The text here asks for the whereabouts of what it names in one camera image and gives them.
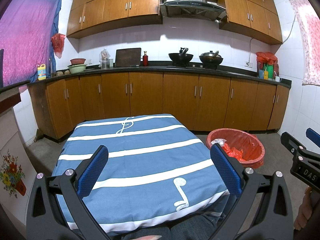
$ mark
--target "power outlet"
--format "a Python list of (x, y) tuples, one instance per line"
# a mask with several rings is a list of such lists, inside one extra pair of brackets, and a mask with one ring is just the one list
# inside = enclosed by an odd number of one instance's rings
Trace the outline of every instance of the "power outlet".
[(252, 62), (246, 61), (246, 62), (244, 63), (244, 66), (245, 66), (245, 67), (250, 67), (250, 68), (252, 68)]

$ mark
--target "purple curtain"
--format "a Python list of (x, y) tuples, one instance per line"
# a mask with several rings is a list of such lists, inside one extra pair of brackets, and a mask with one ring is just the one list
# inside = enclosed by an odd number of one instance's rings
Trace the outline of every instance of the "purple curtain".
[(49, 65), (51, 37), (58, 32), (60, 9), (61, 0), (12, 0), (0, 20), (4, 86), (33, 82), (37, 64)]

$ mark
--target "red plastic bag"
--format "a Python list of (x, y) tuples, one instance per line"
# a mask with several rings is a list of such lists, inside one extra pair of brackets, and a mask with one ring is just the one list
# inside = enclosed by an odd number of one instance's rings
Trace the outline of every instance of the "red plastic bag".
[(273, 65), (278, 62), (278, 58), (271, 52), (257, 52), (257, 61)]
[(65, 38), (66, 38), (66, 36), (63, 35), (63, 34), (60, 34), (60, 33), (56, 33), (55, 35), (53, 35), (51, 37), (53, 51), (54, 51), (54, 54), (58, 58), (62, 57), (62, 52), (63, 52), (63, 48), (64, 48), (64, 39)]
[(224, 151), (226, 152), (226, 154), (228, 154), (229, 157), (234, 157), (238, 161), (244, 161), (244, 159), (242, 159), (242, 155), (243, 155), (243, 150), (242, 149), (241, 149), (241, 151), (238, 151), (234, 147), (232, 147), (230, 149), (229, 145), (226, 142), (224, 143), (224, 146), (222, 147), (222, 149), (224, 149)]

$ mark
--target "floor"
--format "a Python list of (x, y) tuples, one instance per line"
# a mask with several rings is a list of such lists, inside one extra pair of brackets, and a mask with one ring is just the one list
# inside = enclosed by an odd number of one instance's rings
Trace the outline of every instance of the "floor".
[[(205, 143), (207, 134), (196, 134), (196, 136)], [(275, 171), (281, 171), (283, 173), (289, 189), (293, 217), (295, 218), (298, 214), (298, 208), (302, 202), (304, 190), (307, 185), (290, 174), (292, 154), (280, 143), (279, 134), (257, 134), (257, 137), (265, 148), (265, 157), (264, 165), (257, 168), (255, 171), (266, 175), (272, 175)], [(46, 176), (52, 174), (64, 143), (65, 141), (62, 143), (55, 143), (47, 138), (43, 138), (31, 144), (26, 149), (31, 163), (37, 172), (43, 172)], [(247, 220), (240, 231), (246, 230), (249, 227), (258, 204), (259, 197), (255, 199), (247, 216)]]

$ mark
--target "red trash can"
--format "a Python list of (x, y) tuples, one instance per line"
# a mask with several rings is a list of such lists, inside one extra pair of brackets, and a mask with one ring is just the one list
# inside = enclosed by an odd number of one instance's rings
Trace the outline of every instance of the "red trash can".
[(240, 161), (242, 166), (258, 168), (263, 165), (264, 147), (255, 135), (244, 131), (221, 128), (210, 132), (207, 136), (207, 147), (210, 149), (211, 142), (214, 139), (225, 139), (230, 148), (235, 147), (237, 150), (243, 150), (242, 158), (245, 161)]

